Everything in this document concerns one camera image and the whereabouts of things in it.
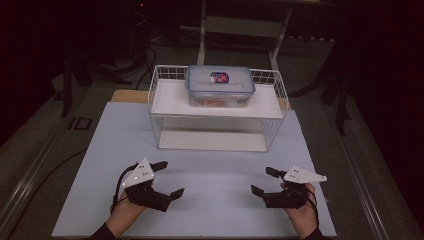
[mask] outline gray floor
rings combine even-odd
[[[196,48],[157,43],[152,47],[157,53],[156,64],[190,65],[197,60]],[[284,42],[278,63],[288,92],[314,80],[331,47],[332,43],[322,41],[306,43],[288,39]],[[266,53],[207,50],[205,64],[270,69]],[[136,82],[141,74],[137,72],[126,79]],[[53,79],[58,88],[61,77]],[[90,88],[74,85],[74,107],[68,118],[60,117],[60,102],[49,101],[0,149],[1,206],[6,206],[17,185],[26,184],[20,180],[27,176],[34,162],[44,160],[39,176],[32,179],[39,184],[55,166],[86,148],[114,91],[132,88],[135,84],[120,86],[97,79]],[[290,99],[290,102],[299,117],[317,172],[329,179],[322,188],[338,234],[335,239],[424,239],[355,100],[350,97],[348,101],[351,120],[345,121],[346,136],[343,137],[334,126],[335,105],[322,105],[319,101],[322,90]],[[68,130],[72,117],[91,118],[93,124],[87,131]],[[58,168],[29,205],[27,201],[16,207],[19,210],[28,206],[11,239],[51,238],[83,156],[79,154]],[[18,217],[9,220],[10,226],[15,225]]]

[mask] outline black sleeve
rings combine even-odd
[[[319,228],[316,228],[311,235],[309,235],[308,237],[306,237],[303,240],[325,240],[325,239],[331,239],[328,237],[324,237],[321,233],[321,231],[319,230]]]
[[[116,240],[116,238],[104,223],[89,240]]]

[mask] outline white wire basket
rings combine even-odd
[[[250,69],[256,92],[246,108],[189,106],[188,66],[157,65],[148,109],[158,148],[266,152],[290,110],[281,74]]]

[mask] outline cable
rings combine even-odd
[[[138,80],[138,82],[137,82],[137,85],[135,86],[135,90],[138,90],[138,87],[139,87],[139,85],[140,85],[140,83],[143,81],[143,78],[146,76],[146,74],[149,72],[150,73],[150,75],[151,76],[153,76],[153,74],[152,74],[152,67],[153,67],[153,65],[155,64],[155,62],[156,62],[156,56],[157,56],[157,54],[156,54],[156,51],[152,48],[152,47],[150,47],[150,46],[148,46],[147,47],[150,51],[152,51],[152,53],[153,53],[153,60],[152,60],[152,62],[151,62],[151,64],[149,64],[149,61],[147,60],[147,58],[146,58],[146,65],[147,65],[147,70],[144,72],[144,74],[140,77],[140,79]]]
[[[22,210],[21,214],[19,215],[18,220],[16,221],[15,225],[13,226],[12,230],[9,233],[9,236],[7,237],[7,239],[10,239],[13,235],[13,233],[15,232],[16,228],[18,227],[19,223],[21,222],[26,210],[28,209],[29,205],[31,204],[32,200],[34,200],[35,196],[37,195],[38,191],[41,189],[41,187],[44,185],[44,183],[46,183],[46,181],[50,178],[50,176],[60,167],[62,167],[65,163],[67,163],[68,161],[70,161],[71,159],[73,159],[74,157],[78,156],[79,154],[87,151],[88,148],[84,148],[74,154],[72,154],[70,157],[66,158],[65,160],[63,160],[61,163],[59,163],[59,165],[57,165],[55,168],[53,168],[53,170],[51,170],[47,176],[43,179],[43,181],[41,181],[40,185],[38,185],[38,187],[35,189],[34,193],[32,194],[32,196],[28,199],[27,204],[25,205],[25,208]]]
[[[119,188],[121,187],[121,182],[122,179],[124,178],[125,174],[127,174],[129,171],[134,170],[137,167],[138,163],[128,167],[127,169],[124,170],[124,172],[122,172],[121,176],[119,176],[119,180],[118,180],[118,184],[116,184],[116,190],[115,190],[115,195],[113,195],[113,199],[112,199],[112,205],[110,206],[110,213],[112,214],[113,209],[115,209],[116,204],[118,204],[119,202],[123,201],[125,198],[121,199],[118,201],[118,197],[119,197]]]

